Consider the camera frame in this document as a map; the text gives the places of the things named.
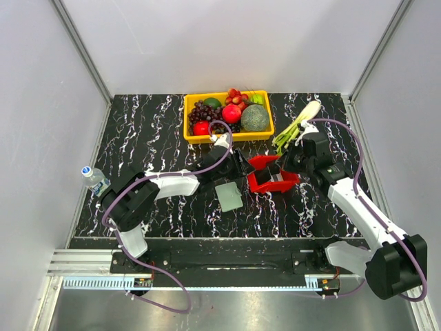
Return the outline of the red plastic card tray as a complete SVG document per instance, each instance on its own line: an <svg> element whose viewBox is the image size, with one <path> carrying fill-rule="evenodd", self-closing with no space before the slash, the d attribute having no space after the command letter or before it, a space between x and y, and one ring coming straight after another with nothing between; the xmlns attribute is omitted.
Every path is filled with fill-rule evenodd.
<svg viewBox="0 0 441 331"><path fill-rule="evenodd" d="M263 185L257 185L254 172L247 176L247 181L249 184L249 189L253 193L264 194L266 192L281 192L284 193L292 189L295 185L300 183L300 178L296 173L286 172L280 169L278 155L258 155L250 159L249 162L254 166L256 170L262 170L268 167L271 170L271 174L281 174L283 181L273 182L269 181Z"/></svg>

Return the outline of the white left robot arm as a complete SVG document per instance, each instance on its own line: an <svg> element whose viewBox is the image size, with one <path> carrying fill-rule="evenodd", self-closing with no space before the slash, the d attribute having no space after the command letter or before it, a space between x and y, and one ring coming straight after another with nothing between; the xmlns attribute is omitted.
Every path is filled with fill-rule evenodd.
<svg viewBox="0 0 441 331"><path fill-rule="evenodd" d="M98 202L106 213L106 226L116 230L126 252L127 267L133 272L142 272L149 265L148 246L141 223L155 201L192 196L211 188L220 179L235 181L253 171L254 167L242 152L232 147L230 136L223 134L206 155L186 169L176 172L131 169L128 175L111 184L100 193Z"/></svg>

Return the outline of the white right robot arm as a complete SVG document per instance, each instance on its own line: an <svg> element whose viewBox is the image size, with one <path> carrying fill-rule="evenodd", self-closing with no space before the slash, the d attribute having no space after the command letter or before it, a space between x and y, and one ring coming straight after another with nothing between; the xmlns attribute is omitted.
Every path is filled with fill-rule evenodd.
<svg viewBox="0 0 441 331"><path fill-rule="evenodd" d="M427 293L427 243L394 224L359 187L347 168L334 160L327 136L304 134L282 155L282 169L309 177L313 186L337 205L355 225L369 248L353 247L333 239L315 253L315 268L323 273L335 267L361 276L371 291L386 300L416 287Z"/></svg>

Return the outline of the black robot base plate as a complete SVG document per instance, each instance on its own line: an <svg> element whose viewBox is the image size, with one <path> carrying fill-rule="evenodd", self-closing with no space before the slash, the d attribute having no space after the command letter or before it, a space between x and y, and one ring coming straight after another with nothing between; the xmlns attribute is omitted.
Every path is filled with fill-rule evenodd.
<svg viewBox="0 0 441 331"><path fill-rule="evenodd" d="M346 270L325 262L320 251L326 239L153 239L147 252L133 262L115 239L73 239L70 249L82 253L106 252L106 267L112 274L149 274L155 266L154 281L184 286L199 283L247 282L287 285L299 277L320 275L331 279Z"/></svg>

